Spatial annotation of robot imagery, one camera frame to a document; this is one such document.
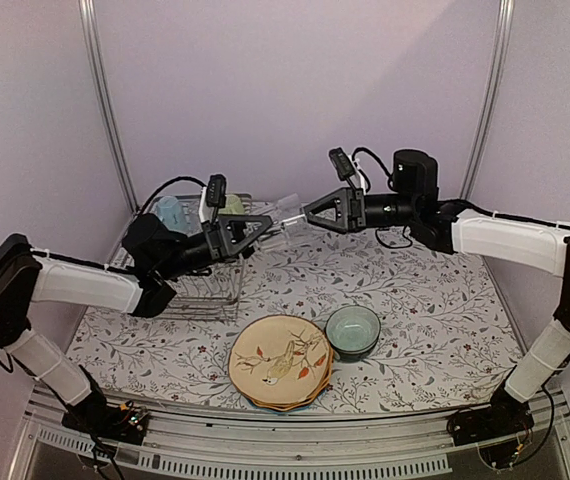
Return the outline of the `pale green mug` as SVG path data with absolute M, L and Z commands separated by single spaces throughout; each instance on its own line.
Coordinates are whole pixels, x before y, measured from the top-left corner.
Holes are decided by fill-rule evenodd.
M 245 206 L 241 198 L 236 194 L 227 194 L 225 206 L 219 210 L 220 215 L 244 215 Z

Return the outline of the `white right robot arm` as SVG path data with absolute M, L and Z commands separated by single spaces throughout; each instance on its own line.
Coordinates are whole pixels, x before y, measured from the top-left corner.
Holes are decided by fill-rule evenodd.
M 403 149 L 381 167 L 388 192 L 371 193 L 357 156 L 376 155 L 368 148 L 346 153 L 337 147 L 328 156 L 344 187 L 304 208 L 310 224 L 340 234 L 402 228 L 409 238 L 434 253 L 482 257 L 502 264 L 525 278 L 507 286 L 508 301 L 531 298 L 540 307 L 546 300 L 550 320 L 532 334 L 524 357 L 495 390 L 482 415 L 482 427 L 502 436 L 517 424 L 521 409 L 570 362 L 570 221 L 550 221 L 502 213 L 473 202 L 439 197 L 437 161 L 429 154 Z

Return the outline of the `light blue ceramic mug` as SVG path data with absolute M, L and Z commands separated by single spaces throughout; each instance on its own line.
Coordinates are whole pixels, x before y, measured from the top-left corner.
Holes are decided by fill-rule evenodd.
M 177 197 L 161 197 L 156 203 L 154 213 L 167 229 L 183 234 L 189 232 L 189 218 L 185 213 L 183 203 Z

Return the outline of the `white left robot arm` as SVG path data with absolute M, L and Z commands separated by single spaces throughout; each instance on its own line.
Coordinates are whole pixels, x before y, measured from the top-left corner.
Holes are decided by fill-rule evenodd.
M 92 376 L 39 332 L 31 313 L 68 313 L 98 307 L 135 318 L 162 314 L 176 292 L 172 282 L 245 254 L 272 220 L 264 215 L 220 215 L 188 236 L 153 214 L 138 216 L 122 246 L 127 269 L 39 251 L 22 234 L 0 246 L 0 351 L 44 383 L 93 434 L 113 426 L 113 412 Z

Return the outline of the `cream bird pattern plate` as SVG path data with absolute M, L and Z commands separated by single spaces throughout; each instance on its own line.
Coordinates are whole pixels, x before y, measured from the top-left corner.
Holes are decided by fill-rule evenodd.
M 228 376 L 246 398 L 298 403 L 319 385 L 330 348 L 325 333 L 309 320 L 263 317 L 245 327 L 234 341 Z

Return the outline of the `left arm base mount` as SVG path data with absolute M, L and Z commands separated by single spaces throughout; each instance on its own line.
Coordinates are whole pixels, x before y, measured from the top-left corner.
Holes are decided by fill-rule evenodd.
M 119 406 L 110 405 L 87 370 L 81 371 L 89 380 L 90 393 L 76 406 L 66 406 L 62 425 L 68 429 L 100 439 L 109 439 L 133 445 L 141 445 L 147 432 L 149 411 L 128 400 Z

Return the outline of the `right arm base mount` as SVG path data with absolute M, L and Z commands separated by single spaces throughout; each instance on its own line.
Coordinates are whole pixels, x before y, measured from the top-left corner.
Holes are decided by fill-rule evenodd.
M 494 442 L 480 448 L 481 460 L 493 469 L 507 469 L 517 463 L 533 427 L 529 404 L 510 396 L 504 383 L 492 394 L 488 406 L 462 408 L 448 418 L 446 425 L 455 446 L 511 436 L 505 442 Z

